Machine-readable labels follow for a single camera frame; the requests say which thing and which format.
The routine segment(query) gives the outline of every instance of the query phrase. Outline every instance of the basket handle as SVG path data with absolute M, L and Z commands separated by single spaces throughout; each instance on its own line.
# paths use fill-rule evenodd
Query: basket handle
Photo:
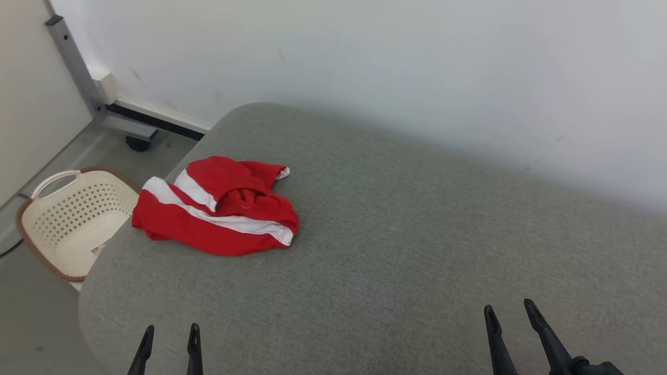
M 44 190 L 48 185 L 51 185 L 53 182 L 56 182 L 57 180 L 59 180 L 59 179 L 61 179 L 61 178 L 63 178 L 63 177 L 67 177 L 67 176 L 69 176 L 69 175 L 75 175 L 75 176 L 76 176 L 76 178 L 74 179 L 74 181 L 68 183 L 67 185 L 65 185 L 65 186 L 63 186 L 63 187 L 61 187 L 60 189 L 56 190 L 55 192 L 49 194 L 48 196 L 45 196 L 45 197 L 43 197 L 43 198 L 39 197 L 39 194 L 40 194 L 40 193 L 42 192 L 42 190 Z M 58 194 L 59 192 L 62 192 L 63 190 L 65 190 L 65 189 L 67 189 L 68 187 L 70 187 L 70 186 L 72 186 L 73 184 L 75 184 L 77 181 L 79 181 L 79 178 L 81 178 L 81 171 L 64 171 L 64 172 L 56 173 L 55 175 L 53 175 L 53 176 L 51 176 L 51 177 L 45 179 L 44 181 L 42 181 L 42 183 L 39 184 L 39 185 L 35 188 L 35 191 L 33 192 L 33 195 L 32 195 L 30 198 L 32 198 L 33 201 L 37 201 L 37 200 L 47 200 L 47 199 L 49 199 L 51 196 L 54 196 L 55 194 Z

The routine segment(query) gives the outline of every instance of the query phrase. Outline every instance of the caster wheel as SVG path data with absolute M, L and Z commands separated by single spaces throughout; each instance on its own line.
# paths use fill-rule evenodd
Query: caster wheel
M 125 142 L 133 151 L 144 152 L 151 148 L 151 142 L 133 137 L 125 137 Z

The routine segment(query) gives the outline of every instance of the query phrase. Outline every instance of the gray upholstered surface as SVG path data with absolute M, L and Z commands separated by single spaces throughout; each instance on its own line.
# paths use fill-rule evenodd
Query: gray upholstered surface
M 664 372 L 667 220 L 276 105 L 227 115 L 172 172 L 209 155 L 290 166 L 275 190 L 288 250 L 218 258 L 126 224 L 85 282 L 79 319 L 112 374 L 155 324 L 148 374 L 491 374 L 492 304 L 521 374 L 548 364 L 535 300 L 573 355 Z

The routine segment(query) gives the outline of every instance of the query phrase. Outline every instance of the perforated basket wall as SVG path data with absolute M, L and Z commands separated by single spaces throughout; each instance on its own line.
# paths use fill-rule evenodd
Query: perforated basket wall
M 59 174 L 54 177 L 77 179 L 44 198 L 38 188 L 19 212 L 17 226 L 49 268 L 67 281 L 80 282 L 97 257 L 95 249 L 132 214 L 139 190 L 106 167 Z

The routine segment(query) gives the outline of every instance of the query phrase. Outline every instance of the white stripe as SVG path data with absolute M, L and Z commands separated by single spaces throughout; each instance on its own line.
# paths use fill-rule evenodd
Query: white stripe
M 158 177 L 151 177 L 143 186 L 143 189 L 153 194 L 160 203 L 179 206 L 191 216 L 219 227 L 231 229 L 239 233 L 270 234 L 278 242 L 286 246 L 291 244 L 294 237 L 291 229 L 277 222 L 255 220 L 245 216 L 210 216 L 204 211 L 186 205 L 181 198 L 174 194 L 167 182 Z
M 289 167 L 283 168 L 283 170 L 280 171 L 280 173 L 275 177 L 275 179 L 283 179 L 287 176 L 289 176 Z
M 173 184 L 183 193 L 187 194 L 187 196 L 192 198 L 193 201 L 199 204 L 203 204 L 208 207 L 211 212 L 215 212 L 215 207 L 217 206 L 215 198 L 206 190 L 204 190 L 204 188 L 199 185 L 195 179 L 187 174 L 187 169 L 183 169 Z

